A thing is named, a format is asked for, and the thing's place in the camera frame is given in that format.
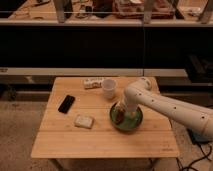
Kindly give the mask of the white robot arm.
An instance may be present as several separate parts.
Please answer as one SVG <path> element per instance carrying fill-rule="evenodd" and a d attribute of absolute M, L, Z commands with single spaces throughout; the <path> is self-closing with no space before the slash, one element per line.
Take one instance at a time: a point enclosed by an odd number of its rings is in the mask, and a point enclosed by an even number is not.
<path fill-rule="evenodd" d="M 213 141 L 213 109 L 153 93 L 151 88 L 147 77 L 139 78 L 125 87 L 117 106 L 131 113 L 144 105 Z"/>

